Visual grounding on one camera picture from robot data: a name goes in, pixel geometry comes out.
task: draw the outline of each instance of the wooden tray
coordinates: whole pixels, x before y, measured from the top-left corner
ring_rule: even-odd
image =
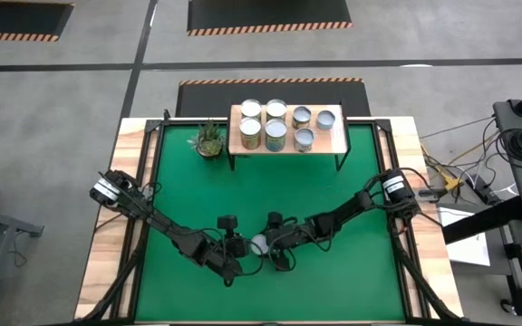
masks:
[[[241,144],[241,106],[231,106],[230,131],[228,138],[228,151],[231,155],[255,155],[255,154],[345,154],[348,151],[346,142],[346,130],[343,123],[342,107],[340,105],[303,105],[312,112],[309,127],[314,132],[314,145],[311,151],[301,153],[294,148],[294,134],[296,129],[292,126],[295,108],[303,104],[287,105],[285,114],[285,147],[278,152],[272,152],[265,146],[266,105],[261,106],[261,145],[256,149],[246,149]],[[319,130],[316,126],[317,114],[322,110],[329,110],[335,116],[333,127],[329,130]]]

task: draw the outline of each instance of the wooden table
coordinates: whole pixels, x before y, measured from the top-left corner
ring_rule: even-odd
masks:
[[[173,119],[194,120],[194,118]],[[413,117],[360,117],[359,119],[390,120],[399,165],[401,167],[414,168],[423,176],[427,176],[421,144]],[[149,119],[132,118],[122,120],[116,147],[112,155],[111,169],[123,170],[133,176],[136,174],[146,120]],[[387,142],[385,141],[385,134],[380,133],[380,136],[384,161],[386,166],[389,167],[392,163]],[[147,176],[149,176],[151,172],[154,148],[155,142],[152,141],[150,143],[149,156],[144,171],[145,180],[149,179]],[[423,182],[416,177],[415,174],[409,171],[404,171],[404,174],[414,189],[424,187]],[[420,203],[420,207],[427,215],[435,218],[438,216],[435,205]],[[100,224],[114,215],[114,213],[102,208],[97,223]],[[126,219],[123,217],[106,225],[94,235],[74,318],[81,318],[91,311],[115,279],[121,257],[125,227]],[[412,228],[416,238],[421,270],[424,277],[449,309],[458,314],[458,316],[462,316],[459,295],[440,228],[432,222],[420,217],[416,217],[412,220]],[[124,288],[121,307],[128,306],[129,296],[126,294],[130,291],[131,279],[130,277]],[[408,287],[414,316],[420,316],[420,307],[416,304],[416,302],[418,302],[416,286],[410,276],[408,276]],[[125,312],[125,309],[121,309],[122,315]]]

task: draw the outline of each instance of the green mat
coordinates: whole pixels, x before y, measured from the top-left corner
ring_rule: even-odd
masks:
[[[205,161],[187,143],[196,127],[167,127],[155,207],[193,229],[236,215],[252,237],[267,213],[300,218],[331,210],[379,173],[372,130],[351,126],[352,151],[340,172],[332,156],[254,156]],[[151,229],[137,321],[403,321],[385,213],[371,211],[343,227],[329,253],[313,244],[295,249],[297,267],[279,273],[266,263],[232,287],[179,255]],[[254,271],[259,259],[241,259]]]

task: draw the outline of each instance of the can lid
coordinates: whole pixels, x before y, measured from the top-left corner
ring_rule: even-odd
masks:
[[[265,125],[265,132],[271,137],[283,137],[287,132],[287,126],[280,119],[271,119]]]
[[[302,145],[311,145],[314,142],[314,132],[308,128],[301,128],[295,132],[295,140]]]
[[[257,100],[244,100],[241,103],[241,113],[246,117],[255,117],[261,113],[261,103]]]
[[[312,112],[306,107],[297,107],[294,110],[294,118],[299,122],[307,122],[312,118]]]
[[[267,103],[267,113],[272,117],[281,117],[287,112],[287,105],[281,100],[271,100]]]
[[[248,136],[253,136],[261,131],[261,122],[255,118],[243,118],[239,128],[242,133]]]
[[[251,251],[253,254],[261,255],[261,254],[267,254],[269,252],[269,246],[267,245],[267,239],[264,235],[255,235],[251,242],[253,244],[250,244]]]
[[[317,114],[317,121],[324,126],[332,126],[335,122],[335,116],[331,111],[323,110]]]

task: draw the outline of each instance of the tin can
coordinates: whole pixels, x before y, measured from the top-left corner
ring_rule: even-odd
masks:
[[[261,122],[255,118],[244,118],[239,125],[241,145],[246,149],[256,149],[261,144]]]
[[[285,147],[285,134],[287,126],[280,119],[271,119],[265,125],[265,146],[267,149],[277,152]]]
[[[309,127],[309,120],[312,119],[312,112],[306,107],[297,107],[294,110],[294,118],[291,124],[295,129]]]
[[[244,100],[241,103],[241,118],[255,118],[261,121],[261,103],[257,100]]]
[[[314,145],[314,132],[307,128],[301,128],[295,132],[294,142],[294,147],[297,151],[306,153],[312,150]]]
[[[329,110],[323,110],[317,114],[317,128],[329,130],[334,126],[335,116]]]
[[[287,113],[287,104],[281,100],[271,100],[267,103],[266,121],[271,119],[281,119],[285,121]]]

